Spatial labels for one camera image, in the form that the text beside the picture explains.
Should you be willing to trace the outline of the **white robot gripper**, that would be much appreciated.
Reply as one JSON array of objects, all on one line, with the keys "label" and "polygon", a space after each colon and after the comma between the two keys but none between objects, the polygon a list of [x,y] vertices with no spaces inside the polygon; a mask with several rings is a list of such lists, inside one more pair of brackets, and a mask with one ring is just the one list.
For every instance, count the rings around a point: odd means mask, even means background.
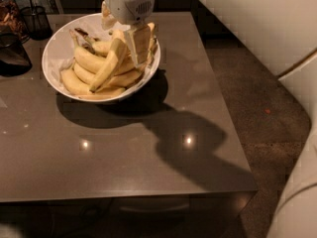
[{"label": "white robot gripper", "polygon": [[101,26],[104,30],[111,29],[117,21],[131,25],[124,32],[124,37],[135,67],[146,62],[151,39],[149,25],[137,23],[150,17],[154,5],[155,0],[104,0],[101,4]]}]

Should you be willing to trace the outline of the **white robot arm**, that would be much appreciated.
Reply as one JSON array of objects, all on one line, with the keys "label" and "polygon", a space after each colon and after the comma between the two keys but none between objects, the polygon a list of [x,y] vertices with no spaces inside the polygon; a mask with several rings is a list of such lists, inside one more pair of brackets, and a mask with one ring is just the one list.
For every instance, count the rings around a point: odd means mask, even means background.
[{"label": "white robot arm", "polygon": [[199,0],[302,105],[311,120],[266,238],[317,238],[317,0]]}]

